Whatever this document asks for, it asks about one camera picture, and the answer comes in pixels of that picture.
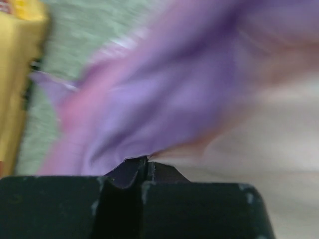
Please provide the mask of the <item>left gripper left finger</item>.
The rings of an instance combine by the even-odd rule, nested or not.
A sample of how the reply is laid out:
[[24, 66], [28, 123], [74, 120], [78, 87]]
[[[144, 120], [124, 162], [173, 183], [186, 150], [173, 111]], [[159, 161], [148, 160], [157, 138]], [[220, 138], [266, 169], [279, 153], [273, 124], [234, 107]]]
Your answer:
[[10, 176], [0, 181], [3, 239], [135, 239], [147, 159], [105, 176]]

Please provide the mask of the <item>pink purple Elsa pillowcase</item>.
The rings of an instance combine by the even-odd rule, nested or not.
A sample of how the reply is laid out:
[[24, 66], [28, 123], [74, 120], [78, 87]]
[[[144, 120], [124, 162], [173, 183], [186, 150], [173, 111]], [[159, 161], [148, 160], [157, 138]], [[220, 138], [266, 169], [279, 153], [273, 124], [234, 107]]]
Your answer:
[[144, 156], [190, 180], [250, 183], [277, 238], [318, 238], [318, 1], [171, 0], [78, 80], [31, 76], [61, 131], [38, 175]]

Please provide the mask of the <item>yellow car-print folded pillow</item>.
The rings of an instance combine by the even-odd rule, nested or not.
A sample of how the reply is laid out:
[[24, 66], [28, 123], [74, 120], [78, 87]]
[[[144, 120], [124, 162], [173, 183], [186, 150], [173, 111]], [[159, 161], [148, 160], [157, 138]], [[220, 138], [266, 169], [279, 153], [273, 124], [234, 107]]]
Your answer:
[[40, 0], [0, 2], [0, 175], [13, 174], [50, 17]]

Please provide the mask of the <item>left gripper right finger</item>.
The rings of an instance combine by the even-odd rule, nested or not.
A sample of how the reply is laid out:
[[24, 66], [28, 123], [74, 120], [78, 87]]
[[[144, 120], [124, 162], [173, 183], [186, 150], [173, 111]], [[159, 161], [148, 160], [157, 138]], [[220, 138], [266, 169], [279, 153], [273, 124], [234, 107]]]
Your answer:
[[245, 183], [192, 183], [174, 167], [148, 164], [143, 239], [273, 239], [264, 200]]

